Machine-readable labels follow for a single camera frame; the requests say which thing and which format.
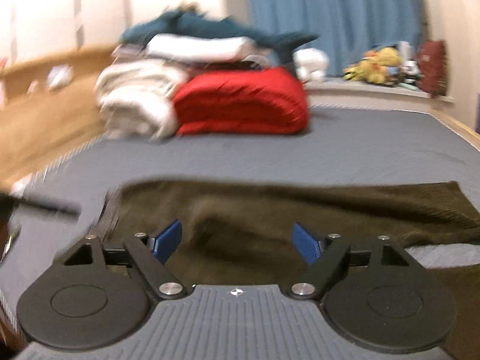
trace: dark teal plush toy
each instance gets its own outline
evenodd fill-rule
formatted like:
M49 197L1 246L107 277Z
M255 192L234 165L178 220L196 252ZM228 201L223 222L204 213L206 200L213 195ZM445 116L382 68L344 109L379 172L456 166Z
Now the dark teal plush toy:
M195 38L218 39L246 36L263 48L274 50L280 63L295 74L293 51L315 39L318 35L304 32L287 32L268 35L253 27L236 23L230 17L220 21L205 19L203 15L182 10L170 10L156 19L128 28L120 37L122 43L146 45L159 33L193 36Z

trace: mattress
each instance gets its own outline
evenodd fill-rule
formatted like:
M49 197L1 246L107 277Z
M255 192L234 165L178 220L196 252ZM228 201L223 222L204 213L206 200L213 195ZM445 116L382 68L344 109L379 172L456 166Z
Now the mattress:
M311 109L297 136L203 135L163 143L99 139L34 178L27 191L82 206L77 223L18 210L22 233L0 269L14 312L22 292L54 256L99 216L111 188L136 180L188 178L307 186L416 184L456 180L480 209L480 153L431 115L405 111ZM477 246L413 248L426 266L480 263Z

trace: white plush toy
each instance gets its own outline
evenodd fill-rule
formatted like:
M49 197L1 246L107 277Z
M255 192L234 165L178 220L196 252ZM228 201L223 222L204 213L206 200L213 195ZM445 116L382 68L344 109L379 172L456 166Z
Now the white plush toy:
M293 54L293 60L297 68L297 76L300 81L323 82L330 59L322 50L315 48L301 49Z

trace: wooden bed frame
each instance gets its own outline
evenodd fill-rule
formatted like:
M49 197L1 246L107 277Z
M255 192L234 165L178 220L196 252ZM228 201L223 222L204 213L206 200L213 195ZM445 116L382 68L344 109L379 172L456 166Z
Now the wooden bed frame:
M2 74L8 103L0 110L0 188L46 167L60 156L103 132L93 87L112 62L115 45L91 47L15 64ZM74 80L48 92L44 86L53 66L69 64ZM39 89L27 94L30 83ZM480 135L441 111L431 114L480 150Z

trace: black circular housing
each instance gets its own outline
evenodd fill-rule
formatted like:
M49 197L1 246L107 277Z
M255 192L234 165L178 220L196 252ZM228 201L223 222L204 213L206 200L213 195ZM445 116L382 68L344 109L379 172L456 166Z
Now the black circular housing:
M52 266L20 297L28 339L61 350L111 345L137 329L149 301L133 280L94 264Z
M388 274L356 273L338 282L325 297L331 325L377 352L412 353L441 344L455 321L451 295L422 272L405 273L405 267L393 268Z

